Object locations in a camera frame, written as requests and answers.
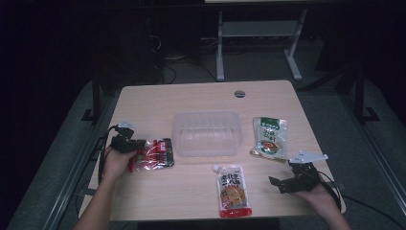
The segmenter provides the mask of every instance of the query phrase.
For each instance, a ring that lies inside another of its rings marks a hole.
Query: green snack bag
[[[269,159],[287,160],[287,121],[275,118],[254,118],[256,146],[250,151],[253,155]]]

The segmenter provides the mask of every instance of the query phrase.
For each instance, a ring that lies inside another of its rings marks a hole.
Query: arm
[[[350,230],[343,214],[338,210],[334,198],[318,184],[313,190],[293,193],[304,199],[314,211],[326,222],[330,230]]]
[[[106,149],[105,154],[107,156],[101,183],[76,224],[75,230],[108,229],[116,182],[124,172],[128,160],[135,153],[135,151],[131,153],[119,153],[111,148]]]

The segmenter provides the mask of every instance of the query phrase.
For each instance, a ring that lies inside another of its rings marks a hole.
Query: transparent plastic box
[[[242,142],[239,115],[234,111],[175,114],[171,140],[181,156],[231,156]]]

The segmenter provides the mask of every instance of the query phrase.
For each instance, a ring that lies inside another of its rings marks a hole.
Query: table
[[[245,92],[237,98],[235,92]],[[216,173],[213,165],[241,165],[244,169],[252,218],[313,214],[305,202],[280,194],[268,176],[291,178],[287,164],[250,155],[255,145],[253,118],[272,117],[288,122],[288,156],[299,150],[321,152],[304,110],[287,80],[214,82],[125,87],[111,119],[136,126],[135,139],[170,137],[174,114],[188,111],[231,110],[239,113],[243,140],[236,156],[181,157],[157,171],[125,172],[117,183],[111,220],[219,219]],[[315,167],[332,178],[326,161]],[[98,187],[96,167],[90,189]],[[83,201],[80,213],[90,196]]]

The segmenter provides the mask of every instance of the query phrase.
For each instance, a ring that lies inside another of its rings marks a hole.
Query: packaged food
[[[244,173],[241,166],[214,166],[217,175],[219,210],[222,218],[251,216]]]
[[[287,160],[287,121],[275,118],[254,118],[255,147],[253,155],[269,159]]]
[[[137,154],[129,160],[131,172],[140,170],[159,170],[174,165],[173,150],[170,138],[146,141],[137,149]]]

